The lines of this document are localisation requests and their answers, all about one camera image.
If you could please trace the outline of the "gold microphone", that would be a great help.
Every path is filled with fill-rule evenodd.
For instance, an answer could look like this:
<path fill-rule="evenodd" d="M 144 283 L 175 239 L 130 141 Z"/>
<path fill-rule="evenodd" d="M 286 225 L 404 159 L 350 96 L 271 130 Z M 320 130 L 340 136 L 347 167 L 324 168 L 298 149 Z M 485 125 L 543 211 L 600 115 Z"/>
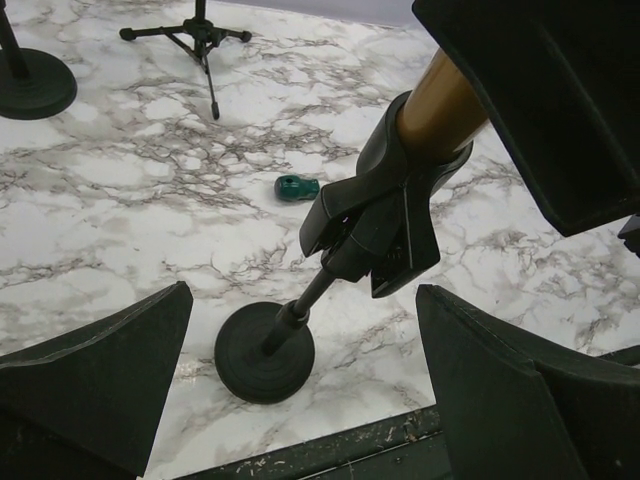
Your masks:
<path fill-rule="evenodd" d="M 478 96 L 449 56 L 438 50 L 397 114 L 409 154 L 445 162 L 489 122 Z"/>

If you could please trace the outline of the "black clip microphone stand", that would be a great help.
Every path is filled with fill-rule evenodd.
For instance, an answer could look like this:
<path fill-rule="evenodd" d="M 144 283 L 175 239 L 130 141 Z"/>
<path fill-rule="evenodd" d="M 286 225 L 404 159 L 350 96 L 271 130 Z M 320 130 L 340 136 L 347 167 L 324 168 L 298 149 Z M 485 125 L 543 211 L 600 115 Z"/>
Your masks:
<path fill-rule="evenodd" d="M 321 269 L 299 298 L 256 302 L 234 312 L 215 342 L 220 380 L 236 397 L 279 403 L 311 374 L 315 344 L 308 327 L 313 305 L 337 280 L 370 279 L 371 295 L 395 293 L 440 260 L 430 198 L 468 160 L 463 147 L 443 165 L 409 158 L 397 117 L 409 95 L 396 97 L 361 151 L 356 174 L 324 185 L 300 231 L 302 252 L 321 256 Z"/>

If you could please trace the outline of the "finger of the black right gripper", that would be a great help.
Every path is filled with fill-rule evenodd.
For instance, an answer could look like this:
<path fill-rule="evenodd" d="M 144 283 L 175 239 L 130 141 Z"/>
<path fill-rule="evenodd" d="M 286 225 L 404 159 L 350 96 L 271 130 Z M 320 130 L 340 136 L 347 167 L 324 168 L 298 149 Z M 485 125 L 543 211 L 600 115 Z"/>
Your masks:
<path fill-rule="evenodd" d="M 417 1 L 545 219 L 571 236 L 639 210 L 635 1 Z"/>

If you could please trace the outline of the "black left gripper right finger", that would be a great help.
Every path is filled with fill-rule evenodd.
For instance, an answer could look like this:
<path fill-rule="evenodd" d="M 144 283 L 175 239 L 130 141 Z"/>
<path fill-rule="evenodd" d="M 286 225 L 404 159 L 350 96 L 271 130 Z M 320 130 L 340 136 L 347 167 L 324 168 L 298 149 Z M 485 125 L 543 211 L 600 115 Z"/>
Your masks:
<path fill-rule="evenodd" d="M 579 353 L 435 285 L 419 329 L 457 479 L 635 479 L 639 350 Z"/>

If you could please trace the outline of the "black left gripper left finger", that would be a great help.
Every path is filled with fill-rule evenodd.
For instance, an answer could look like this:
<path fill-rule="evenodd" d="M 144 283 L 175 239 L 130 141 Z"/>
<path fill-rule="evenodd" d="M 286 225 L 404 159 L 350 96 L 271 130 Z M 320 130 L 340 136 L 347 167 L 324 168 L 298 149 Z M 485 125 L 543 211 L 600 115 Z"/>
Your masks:
<path fill-rule="evenodd" d="M 142 477 L 192 305 L 178 282 L 2 356 L 2 478 Z"/>

